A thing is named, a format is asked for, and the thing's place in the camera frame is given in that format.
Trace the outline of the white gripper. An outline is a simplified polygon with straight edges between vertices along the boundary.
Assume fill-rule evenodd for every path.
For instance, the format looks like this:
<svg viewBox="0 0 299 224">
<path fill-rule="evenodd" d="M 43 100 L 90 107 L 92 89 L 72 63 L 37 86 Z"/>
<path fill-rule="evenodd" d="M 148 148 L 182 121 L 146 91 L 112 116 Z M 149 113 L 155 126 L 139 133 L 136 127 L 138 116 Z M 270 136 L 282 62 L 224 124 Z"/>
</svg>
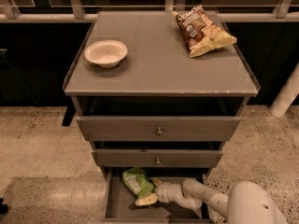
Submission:
<svg viewBox="0 0 299 224">
<path fill-rule="evenodd" d="M 194 198 L 186 198 L 183 195 L 182 186 L 170 182 L 162 182 L 158 178 L 152 178 L 155 186 L 155 193 L 147 194 L 135 201 L 136 206 L 148 206 L 158 201 L 160 203 L 176 203 L 180 207 L 187 209 L 199 209 L 202 202 Z"/>
</svg>

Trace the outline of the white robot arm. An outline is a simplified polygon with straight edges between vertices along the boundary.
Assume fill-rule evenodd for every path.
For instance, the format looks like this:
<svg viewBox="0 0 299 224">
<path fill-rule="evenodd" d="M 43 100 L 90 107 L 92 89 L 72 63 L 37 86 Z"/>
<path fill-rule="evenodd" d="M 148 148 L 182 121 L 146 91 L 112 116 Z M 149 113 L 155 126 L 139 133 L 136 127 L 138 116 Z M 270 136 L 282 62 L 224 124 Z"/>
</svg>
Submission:
<svg viewBox="0 0 299 224">
<path fill-rule="evenodd" d="M 176 203 L 197 211 L 205 203 L 225 217 L 228 224 L 288 224 L 271 196 L 249 181 L 237 183 L 225 195 L 192 178 L 185 179 L 181 184 L 153 178 L 144 185 L 135 182 L 133 192 L 137 196 L 137 206 L 156 202 Z"/>
</svg>

